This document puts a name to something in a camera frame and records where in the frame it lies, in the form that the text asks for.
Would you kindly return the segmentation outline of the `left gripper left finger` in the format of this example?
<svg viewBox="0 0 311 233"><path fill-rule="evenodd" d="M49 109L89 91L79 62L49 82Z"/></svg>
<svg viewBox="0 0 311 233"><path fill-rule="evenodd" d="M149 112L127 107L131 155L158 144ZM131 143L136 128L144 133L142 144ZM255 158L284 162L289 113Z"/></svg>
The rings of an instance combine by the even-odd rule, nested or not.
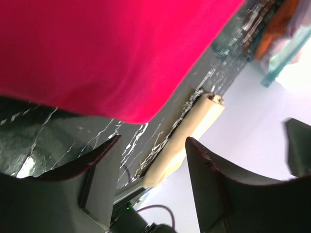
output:
<svg viewBox="0 0 311 233"><path fill-rule="evenodd" d="M104 233L121 161L120 136L38 177L0 176L3 233Z"/></svg>

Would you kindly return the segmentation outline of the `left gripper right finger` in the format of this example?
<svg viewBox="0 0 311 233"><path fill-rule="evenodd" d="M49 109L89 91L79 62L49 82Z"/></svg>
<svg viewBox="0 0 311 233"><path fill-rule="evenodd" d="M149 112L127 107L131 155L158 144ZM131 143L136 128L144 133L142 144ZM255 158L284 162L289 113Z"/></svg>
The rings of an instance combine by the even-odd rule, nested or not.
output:
<svg viewBox="0 0 311 233"><path fill-rule="evenodd" d="M279 181L185 142L199 229L202 233L308 233L310 175Z"/></svg>

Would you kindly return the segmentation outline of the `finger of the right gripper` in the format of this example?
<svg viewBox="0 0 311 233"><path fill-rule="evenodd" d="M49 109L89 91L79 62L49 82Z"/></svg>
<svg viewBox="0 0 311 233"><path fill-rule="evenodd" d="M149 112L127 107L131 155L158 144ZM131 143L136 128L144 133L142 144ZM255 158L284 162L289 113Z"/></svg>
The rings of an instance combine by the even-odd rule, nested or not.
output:
<svg viewBox="0 0 311 233"><path fill-rule="evenodd" d="M291 174L302 177L311 173L311 126L297 119L285 121L288 139L288 166Z"/></svg>

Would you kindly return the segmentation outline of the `red t shirt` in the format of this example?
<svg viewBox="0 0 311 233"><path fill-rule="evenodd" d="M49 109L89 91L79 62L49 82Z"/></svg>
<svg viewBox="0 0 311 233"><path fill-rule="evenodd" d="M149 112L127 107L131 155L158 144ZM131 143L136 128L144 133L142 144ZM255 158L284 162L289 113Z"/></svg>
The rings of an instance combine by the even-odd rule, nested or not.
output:
<svg viewBox="0 0 311 233"><path fill-rule="evenodd" d="M130 124L169 100L241 0L3 0L0 93Z"/></svg>

